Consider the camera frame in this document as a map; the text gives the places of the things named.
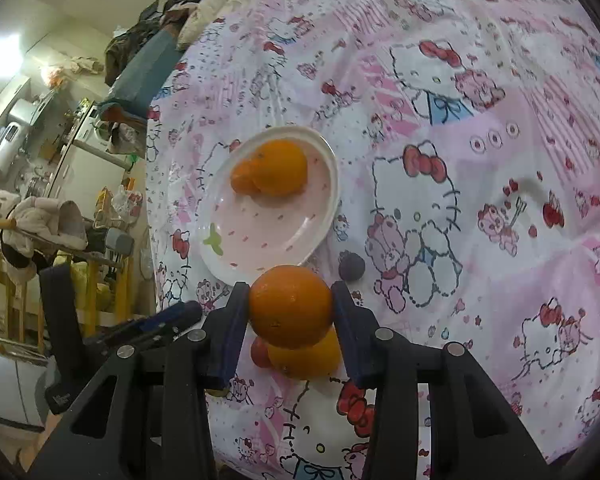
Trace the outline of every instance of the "ceiling light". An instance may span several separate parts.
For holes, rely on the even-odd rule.
[[[13,34],[0,40],[0,78],[13,77],[22,65],[20,35]]]

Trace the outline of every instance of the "pink bedsheet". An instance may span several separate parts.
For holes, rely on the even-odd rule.
[[[350,285],[413,342],[462,342],[542,453],[600,412],[600,34],[576,0],[255,0],[220,16],[152,103],[148,212],[158,303],[222,307],[196,205],[266,126],[320,131],[342,203],[307,265]],[[374,393],[341,368],[297,382],[256,368],[249,329],[219,458],[260,478],[358,480]],[[418,473],[430,472],[426,388]]]

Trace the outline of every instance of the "white plate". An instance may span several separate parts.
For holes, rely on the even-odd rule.
[[[292,139],[304,151],[304,191],[286,198],[236,194],[230,183],[233,168],[275,139]],[[329,232],[339,197],[338,164],[318,132],[293,125],[268,128],[234,150],[206,189],[196,229],[202,260],[230,285],[251,285],[278,265],[301,265]]]

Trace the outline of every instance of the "plastic bag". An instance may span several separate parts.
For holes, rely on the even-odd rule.
[[[40,77],[47,88],[60,88],[64,82],[61,66],[43,66],[40,69]]]
[[[124,222],[133,224],[140,216],[143,200],[142,193],[128,191],[123,186],[120,186],[118,192],[111,200],[111,206]]]

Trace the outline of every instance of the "yellow pole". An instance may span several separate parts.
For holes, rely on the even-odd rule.
[[[131,302],[133,301],[133,286],[134,280],[134,258],[129,256],[126,259],[126,301],[125,301],[125,320],[131,317]]]
[[[121,323],[128,319],[127,303],[129,301],[129,260],[131,260],[131,258],[125,258],[122,269],[119,269],[116,272],[116,323]]]
[[[84,335],[90,336],[96,333],[96,320],[98,313],[96,311],[96,293],[98,291],[98,263],[89,262],[87,276],[87,298],[85,301],[85,318]]]

